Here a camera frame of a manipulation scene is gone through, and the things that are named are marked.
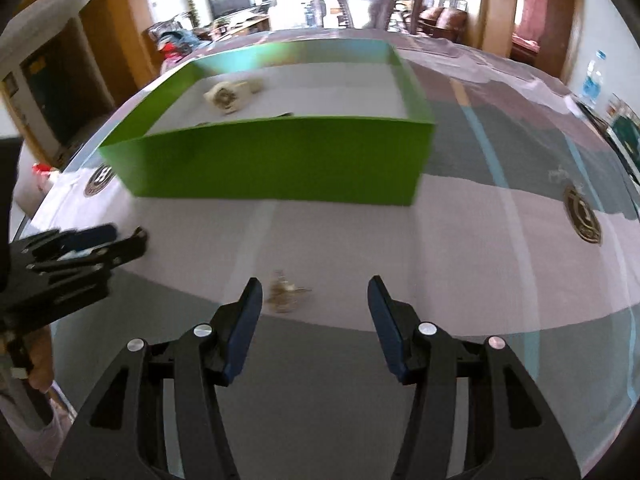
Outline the white wrist watch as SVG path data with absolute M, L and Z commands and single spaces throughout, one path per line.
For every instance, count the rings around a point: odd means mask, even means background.
M 224 80 L 205 92 L 204 99 L 221 113 L 228 115 L 247 107 L 253 96 L 262 91 L 263 86 L 260 79 Z

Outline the plaid bed sheet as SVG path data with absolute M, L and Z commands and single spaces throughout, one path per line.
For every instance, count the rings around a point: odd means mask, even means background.
M 244 370 L 218 399 L 244 479 L 386 479 L 412 391 L 390 374 L 367 306 L 372 276 L 422 320 L 502 337 L 536 380 L 582 471 L 639 397 L 639 194 L 616 153 L 539 70 L 446 40 L 393 37 L 437 130 L 410 207 L 96 195 L 81 157 L 38 231 L 113 222 L 150 233 L 111 295 L 54 331 L 75 405 L 132 338 L 175 339 L 249 278 L 305 289 L 265 310 Z

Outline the clear plastic water bottle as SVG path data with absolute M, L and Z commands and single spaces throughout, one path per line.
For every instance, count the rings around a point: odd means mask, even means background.
M 606 54 L 602 50 L 597 50 L 587 67 L 580 98 L 590 108 L 595 108 L 600 98 L 604 81 L 605 61 Z

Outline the flat screen television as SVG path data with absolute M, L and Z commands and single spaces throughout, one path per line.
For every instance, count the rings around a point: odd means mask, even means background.
M 252 0 L 208 0 L 208 3 L 210 14 L 214 20 L 244 11 L 253 5 Z

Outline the chair piled with clothes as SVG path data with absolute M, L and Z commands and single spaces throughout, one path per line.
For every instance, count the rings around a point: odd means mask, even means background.
M 155 23 L 146 30 L 146 34 L 163 61 L 179 61 L 206 45 L 192 30 L 183 28 L 176 21 Z

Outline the green cardboard box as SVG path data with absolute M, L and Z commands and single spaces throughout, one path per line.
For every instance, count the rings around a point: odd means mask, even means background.
M 218 82 L 249 79 L 264 86 L 238 112 L 204 99 Z M 408 206 L 435 129 L 390 44 L 305 39 L 181 64 L 145 90 L 100 153 L 140 197 Z

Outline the wooden tv cabinet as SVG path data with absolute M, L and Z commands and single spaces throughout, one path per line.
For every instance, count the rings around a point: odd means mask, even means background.
M 256 15 L 254 18 L 249 18 L 242 23 L 220 25 L 215 29 L 215 40 L 224 41 L 258 34 L 258 32 L 269 32 L 270 29 L 269 16 L 267 14 Z

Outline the dark green gift box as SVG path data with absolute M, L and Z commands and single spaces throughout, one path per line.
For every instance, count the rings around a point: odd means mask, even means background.
M 639 127 L 628 116 L 618 115 L 612 125 L 612 129 L 627 151 L 634 166 L 637 170 L 640 170 L 640 156 L 639 156 Z

